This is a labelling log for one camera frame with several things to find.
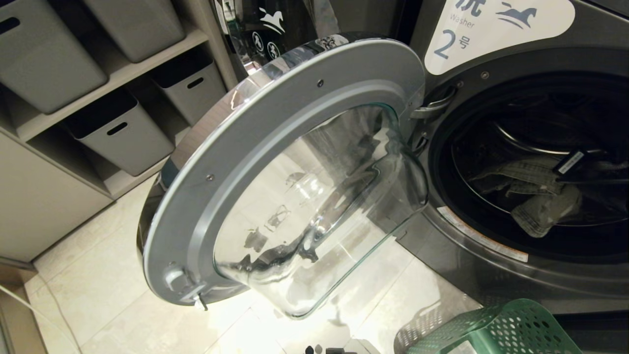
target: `green laundry basket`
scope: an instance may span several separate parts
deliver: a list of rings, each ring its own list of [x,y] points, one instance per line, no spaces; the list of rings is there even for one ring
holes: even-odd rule
[[[548,310],[520,299],[460,314],[407,353],[581,354],[581,350]]]

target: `shelf unit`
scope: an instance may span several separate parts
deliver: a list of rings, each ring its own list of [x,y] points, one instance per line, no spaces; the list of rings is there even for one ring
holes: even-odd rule
[[[10,91],[3,90],[0,93],[0,132],[113,200],[159,172],[167,157],[141,175],[130,176],[74,140],[59,123],[100,97],[124,86],[131,90],[151,118],[176,145],[190,129],[186,121],[165,97],[149,93],[141,98],[143,94],[134,92],[134,89],[138,89],[134,85],[138,86],[139,82],[138,87],[142,90],[142,85],[147,85],[146,73],[199,46],[213,57],[227,87],[235,84],[235,74],[223,45],[223,36],[209,2],[172,2],[186,32],[183,40],[139,63],[132,63],[103,32],[88,33],[81,38],[82,43],[109,76],[109,81],[49,115],[37,111]]]

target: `open washing machine door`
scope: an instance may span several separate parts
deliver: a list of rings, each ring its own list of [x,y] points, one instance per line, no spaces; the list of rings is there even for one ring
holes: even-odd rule
[[[192,128],[148,196],[138,248],[149,287],[203,307],[253,288],[288,316],[311,313],[426,205],[405,144],[424,83],[409,47],[356,33],[246,78]]]

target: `washing machine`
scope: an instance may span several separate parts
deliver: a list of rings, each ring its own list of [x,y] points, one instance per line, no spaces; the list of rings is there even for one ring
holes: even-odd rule
[[[526,297],[618,320],[629,21],[606,3],[424,0],[410,46],[341,33],[272,60],[159,174],[138,227],[149,287],[201,308],[253,288],[302,318],[397,237],[485,305]],[[533,172],[555,177],[527,194],[550,200],[536,228],[514,219],[506,184],[484,193],[475,181],[541,157],[554,165]],[[557,181],[604,185],[618,201],[551,198]]]

